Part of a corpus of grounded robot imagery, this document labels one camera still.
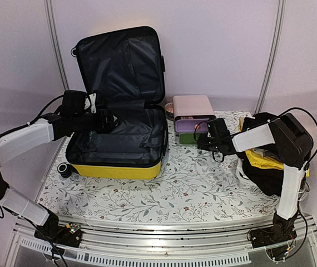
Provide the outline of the green drawer box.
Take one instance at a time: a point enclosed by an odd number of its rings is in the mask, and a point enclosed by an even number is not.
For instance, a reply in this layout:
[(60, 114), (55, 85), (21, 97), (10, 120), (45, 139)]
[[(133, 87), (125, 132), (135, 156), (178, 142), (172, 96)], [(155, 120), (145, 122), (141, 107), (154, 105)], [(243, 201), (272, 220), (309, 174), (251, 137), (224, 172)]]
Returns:
[(203, 145), (208, 143), (208, 140), (209, 137), (207, 132), (179, 134), (179, 143), (182, 145)]

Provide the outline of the pink purple drawer box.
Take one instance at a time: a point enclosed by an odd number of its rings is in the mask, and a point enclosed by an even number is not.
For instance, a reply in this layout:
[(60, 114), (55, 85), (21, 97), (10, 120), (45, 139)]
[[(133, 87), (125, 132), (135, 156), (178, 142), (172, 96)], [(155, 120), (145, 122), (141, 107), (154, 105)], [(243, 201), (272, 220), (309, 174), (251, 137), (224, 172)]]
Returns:
[(178, 133), (193, 133), (200, 122), (216, 117), (206, 95), (174, 96), (172, 101), (175, 131)]

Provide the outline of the yellow cloth item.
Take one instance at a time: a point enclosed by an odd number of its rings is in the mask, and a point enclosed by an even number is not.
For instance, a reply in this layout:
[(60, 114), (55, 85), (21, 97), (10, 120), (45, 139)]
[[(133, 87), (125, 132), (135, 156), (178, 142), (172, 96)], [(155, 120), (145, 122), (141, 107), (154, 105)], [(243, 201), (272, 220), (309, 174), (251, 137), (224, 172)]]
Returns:
[(254, 167), (301, 170), (308, 166), (314, 141), (293, 114), (275, 118), (265, 112), (241, 117), (238, 129), (239, 134), (232, 139), (236, 153)]

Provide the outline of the white plastic basket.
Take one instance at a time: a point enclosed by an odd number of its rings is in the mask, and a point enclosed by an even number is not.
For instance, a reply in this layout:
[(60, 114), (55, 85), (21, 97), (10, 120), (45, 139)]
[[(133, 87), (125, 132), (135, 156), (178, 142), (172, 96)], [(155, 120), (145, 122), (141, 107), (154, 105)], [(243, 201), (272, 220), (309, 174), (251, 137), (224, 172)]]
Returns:
[(256, 167), (251, 165), (248, 160), (238, 158), (235, 174), (240, 185), (258, 188), (257, 184), (254, 183), (249, 176), (252, 175), (255, 170)]

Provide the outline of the yellow Pikachu suitcase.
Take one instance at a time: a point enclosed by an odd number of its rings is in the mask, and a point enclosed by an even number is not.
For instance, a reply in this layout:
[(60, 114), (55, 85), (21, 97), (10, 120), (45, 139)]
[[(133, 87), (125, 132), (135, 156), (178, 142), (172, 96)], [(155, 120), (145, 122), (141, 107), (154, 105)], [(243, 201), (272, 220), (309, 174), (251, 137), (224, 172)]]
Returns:
[(78, 68), (94, 106), (117, 118), (105, 130), (75, 132), (58, 173), (109, 179), (158, 176), (168, 144), (164, 58), (157, 32), (139, 26), (81, 39)]

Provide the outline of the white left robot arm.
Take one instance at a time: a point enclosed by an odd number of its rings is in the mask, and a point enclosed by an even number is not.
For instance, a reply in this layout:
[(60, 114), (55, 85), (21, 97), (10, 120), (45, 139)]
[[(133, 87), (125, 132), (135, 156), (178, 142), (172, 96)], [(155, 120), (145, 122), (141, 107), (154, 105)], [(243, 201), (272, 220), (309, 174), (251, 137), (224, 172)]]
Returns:
[(62, 227), (52, 221), (48, 209), (11, 184), (15, 178), (6, 177), (10, 169), (19, 167), (17, 174), (32, 174), (33, 171), (22, 167), (20, 162), (32, 150), (38, 152), (41, 146), (74, 133), (108, 133), (118, 123), (109, 108), (97, 106), (95, 93), (66, 91), (55, 99), (61, 104), (54, 111), (48, 112), (44, 107), (33, 120), (0, 133), (0, 206), (41, 226), (42, 233), (50, 241), (63, 237)]

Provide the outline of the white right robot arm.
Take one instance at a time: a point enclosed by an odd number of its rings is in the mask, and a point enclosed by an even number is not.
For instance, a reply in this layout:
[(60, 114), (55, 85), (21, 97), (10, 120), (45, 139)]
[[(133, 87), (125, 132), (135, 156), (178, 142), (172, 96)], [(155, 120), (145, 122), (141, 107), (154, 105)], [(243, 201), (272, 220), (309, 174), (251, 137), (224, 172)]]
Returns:
[(223, 118), (205, 122), (206, 132), (194, 134), (200, 149), (237, 155), (244, 174), (267, 195), (278, 195), (275, 215), (290, 220), (298, 211), (302, 181), (308, 173), (314, 140), (290, 112), (258, 113), (241, 118), (230, 133)]

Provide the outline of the floral table mat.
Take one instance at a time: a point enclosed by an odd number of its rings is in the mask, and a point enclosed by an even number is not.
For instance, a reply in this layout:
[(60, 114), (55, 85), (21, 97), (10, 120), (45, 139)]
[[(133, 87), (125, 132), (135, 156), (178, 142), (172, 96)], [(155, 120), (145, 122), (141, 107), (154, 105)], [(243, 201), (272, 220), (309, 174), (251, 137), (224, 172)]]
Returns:
[(176, 141), (168, 122), (169, 145), (159, 175), (152, 180), (83, 177), (65, 179), (51, 168), (38, 203), (56, 214), (98, 221), (185, 224), (238, 221), (272, 215), (279, 203), (256, 185), (236, 177), (237, 157), (215, 162), (209, 152)]

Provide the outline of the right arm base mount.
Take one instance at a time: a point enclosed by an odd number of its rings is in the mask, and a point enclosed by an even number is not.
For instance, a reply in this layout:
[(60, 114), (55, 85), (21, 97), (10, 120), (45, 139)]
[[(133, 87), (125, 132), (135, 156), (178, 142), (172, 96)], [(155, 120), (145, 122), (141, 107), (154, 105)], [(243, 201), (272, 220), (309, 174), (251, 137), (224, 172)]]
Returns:
[(286, 242), (288, 247), (296, 245), (298, 237), (295, 221), (300, 216), (305, 224), (305, 233), (308, 233), (308, 221), (305, 216), (298, 210), (291, 218), (284, 219), (277, 214), (273, 215), (272, 225), (264, 228), (252, 228), (247, 234), (247, 240), (251, 242), (253, 248), (270, 246)]

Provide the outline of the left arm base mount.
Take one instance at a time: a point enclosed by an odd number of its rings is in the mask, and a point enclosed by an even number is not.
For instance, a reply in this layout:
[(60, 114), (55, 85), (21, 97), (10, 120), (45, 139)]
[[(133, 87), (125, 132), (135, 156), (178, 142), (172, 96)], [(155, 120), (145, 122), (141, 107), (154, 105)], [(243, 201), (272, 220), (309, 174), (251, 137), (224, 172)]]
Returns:
[(57, 225), (52, 232), (46, 230), (43, 226), (38, 228), (34, 233), (35, 238), (72, 248), (79, 248), (80, 246), (83, 231), (78, 223), (71, 222), (65, 226)]

